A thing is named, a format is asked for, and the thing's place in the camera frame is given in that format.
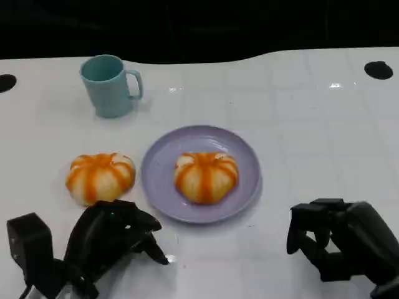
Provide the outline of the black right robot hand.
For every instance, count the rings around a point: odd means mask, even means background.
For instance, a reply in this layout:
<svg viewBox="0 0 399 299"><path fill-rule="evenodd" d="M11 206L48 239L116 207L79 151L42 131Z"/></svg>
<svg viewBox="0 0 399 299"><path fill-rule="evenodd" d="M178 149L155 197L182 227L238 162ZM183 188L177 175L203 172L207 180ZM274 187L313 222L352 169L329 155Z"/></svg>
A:
<svg viewBox="0 0 399 299"><path fill-rule="evenodd" d="M291 208L287 253L298 250L323 282L364 275L376 285L398 276L398 240L371 204L316 199Z"/></svg>

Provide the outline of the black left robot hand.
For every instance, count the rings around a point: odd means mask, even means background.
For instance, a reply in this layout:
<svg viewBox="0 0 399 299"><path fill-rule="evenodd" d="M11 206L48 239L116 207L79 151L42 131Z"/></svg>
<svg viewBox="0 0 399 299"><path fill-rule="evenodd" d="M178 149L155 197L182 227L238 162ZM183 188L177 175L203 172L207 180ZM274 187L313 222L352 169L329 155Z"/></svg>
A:
<svg viewBox="0 0 399 299"><path fill-rule="evenodd" d="M99 201L86 208L74 226L64 261L76 266L91 281L98 281L124 256L145 252L160 265L169 261L153 233L159 221L133 202Z"/></svg>

